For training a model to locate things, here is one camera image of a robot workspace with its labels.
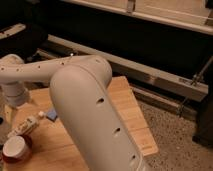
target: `speckled floor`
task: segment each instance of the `speckled floor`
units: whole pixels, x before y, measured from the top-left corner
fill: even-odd
[[[144,102],[138,102],[159,147],[157,154],[146,157],[153,170],[213,170],[213,150],[197,145],[191,140],[195,131],[195,123]],[[2,111],[2,104],[0,97],[0,111]],[[8,129],[7,124],[0,125],[0,144],[4,142]]]

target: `cup lid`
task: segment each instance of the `cup lid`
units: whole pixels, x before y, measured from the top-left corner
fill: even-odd
[[[28,147],[21,136],[13,136],[6,141],[3,154],[7,157],[19,158],[27,151]]]

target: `small object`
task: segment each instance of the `small object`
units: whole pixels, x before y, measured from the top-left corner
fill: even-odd
[[[4,119],[0,117],[0,125],[4,122]]]
[[[39,125],[39,120],[43,119],[44,116],[45,113],[40,111],[36,116],[27,117],[27,119],[12,130],[7,137],[11,138],[12,136],[31,133]]]
[[[135,10],[135,0],[128,0],[127,9],[128,13],[132,13]]]
[[[51,120],[52,122],[55,122],[57,117],[58,117],[58,115],[57,115],[55,109],[49,110],[46,114],[46,118]]]
[[[9,138],[3,147],[3,160],[7,163],[17,163],[30,157],[32,139],[27,135]]]

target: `bottle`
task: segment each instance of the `bottle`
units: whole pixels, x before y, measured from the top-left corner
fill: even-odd
[[[8,138],[11,138],[13,136],[17,135],[23,135],[23,134],[29,134],[31,133],[38,125],[39,120],[43,119],[45,116],[45,113],[43,111],[40,111],[35,116],[29,116],[27,117],[24,122],[20,123],[15,129],[13,129],[8,135]]]

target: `hole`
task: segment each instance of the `hole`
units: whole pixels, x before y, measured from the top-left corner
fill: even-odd
[[[135,164],[135,160],[136,160],[136,155],[133,155],[130,160],[130,166],[133,166]]]
[[[96,104],[97,104],[97,105],[100,105],[100,104],[102,104],[103,102],[104,102],[104,99],[101,98],[101,99],[99,99],[99,100],[96,102]]]
[[[99,61],[98,59],[95,59],[96,62],[101,63],[101,61]]]
[[[117,128],[115,131],[114,131],[114,136],[117,137],[118,134],[121,132],[121,128]]]

